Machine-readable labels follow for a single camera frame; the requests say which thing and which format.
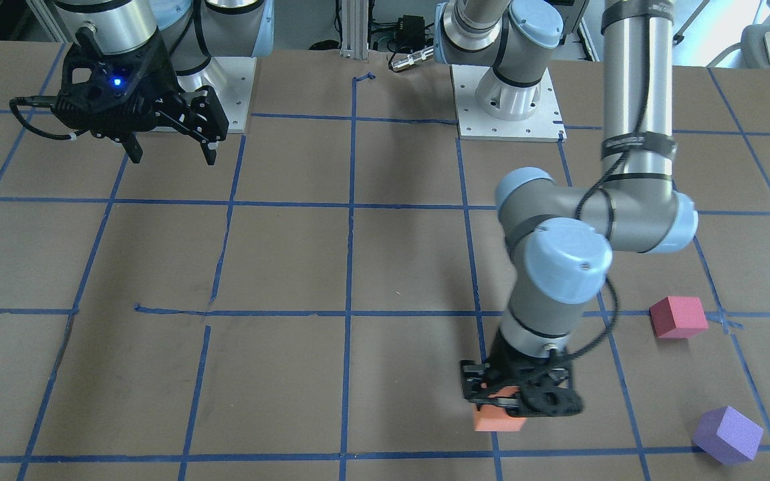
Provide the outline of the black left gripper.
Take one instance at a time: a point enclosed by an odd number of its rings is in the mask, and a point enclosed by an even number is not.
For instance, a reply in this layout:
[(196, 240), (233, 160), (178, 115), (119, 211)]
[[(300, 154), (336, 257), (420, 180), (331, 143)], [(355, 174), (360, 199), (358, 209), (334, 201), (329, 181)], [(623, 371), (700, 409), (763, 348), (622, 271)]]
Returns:
[(553, 348), (547, 358), (533, 358), (498, 334), (486, 360), (459, 363), (463, 398), (477, 407), (501, 408), (512, 418), (580, 414), (584, 401), (575, 390), (573, 363), (585, 353)]

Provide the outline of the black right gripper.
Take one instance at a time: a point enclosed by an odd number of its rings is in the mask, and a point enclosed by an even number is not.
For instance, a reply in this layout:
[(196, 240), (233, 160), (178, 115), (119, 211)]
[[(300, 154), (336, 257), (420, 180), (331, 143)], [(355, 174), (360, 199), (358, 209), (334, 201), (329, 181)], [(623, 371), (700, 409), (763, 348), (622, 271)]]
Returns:
[(51, 106), (59, 121), (122, 140), (133, 164), (143, 156), (135, 132), (171, 127), (199, 144), (206, 164), (216, 164), (229, 119), (213, 86), (182, 92), (159, 31), (144, 45), (115, 55), (102, 53), (90, 30), (77, 31), (76, 41)]

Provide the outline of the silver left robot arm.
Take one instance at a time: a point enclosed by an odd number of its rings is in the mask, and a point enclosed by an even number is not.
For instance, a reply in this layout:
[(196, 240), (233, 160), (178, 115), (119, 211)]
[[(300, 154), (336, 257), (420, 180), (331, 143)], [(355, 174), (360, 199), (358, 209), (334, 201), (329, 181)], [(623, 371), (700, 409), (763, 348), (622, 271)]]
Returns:
[(586, 346), (568, 342), (608, 279), (616, 251), (674, 253), (698, 226), (672, 185), (672, 1), (608, 1), (604, 37), (602, 176), (587, 189), (517, 168), (496, 186), (505, 249), (516, 271), (489, 355), (459, 364), (476, 430), (518, 430), (525, 418), (573, 416), (573, 363), (614, 330), (618, 309)]

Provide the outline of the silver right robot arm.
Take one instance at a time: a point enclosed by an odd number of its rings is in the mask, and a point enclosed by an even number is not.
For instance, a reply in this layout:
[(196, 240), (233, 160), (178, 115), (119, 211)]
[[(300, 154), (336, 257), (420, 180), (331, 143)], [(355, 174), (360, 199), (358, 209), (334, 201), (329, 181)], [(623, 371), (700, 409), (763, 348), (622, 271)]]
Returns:
[(233, 85), (210, 79), (218, 58), (266, 57), (272, 1), (57, 1), (74, 43), (52, 114), (141, 161), (136, 137), (168, 128), (196, 141), (213, 165), (227, 139)]

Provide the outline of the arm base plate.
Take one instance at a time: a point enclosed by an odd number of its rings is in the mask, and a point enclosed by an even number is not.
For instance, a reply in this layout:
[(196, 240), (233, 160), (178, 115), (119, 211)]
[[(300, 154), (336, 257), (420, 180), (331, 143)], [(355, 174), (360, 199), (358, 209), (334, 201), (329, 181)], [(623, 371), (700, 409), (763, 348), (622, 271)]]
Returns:
[(505, 84), (491, 67), (453, 65), (459, 134), (468, 140), (558, 142), (567, 139), (547, 69), (538, 84)]
[(212, 86), (229, 121), (227, 131), (244, 134), (257, 63), (259, 60), (254, 57), (212, 57), (201, 70), (178, 75), (177, 80), (187, 92), (194, 92), (205, 85)]

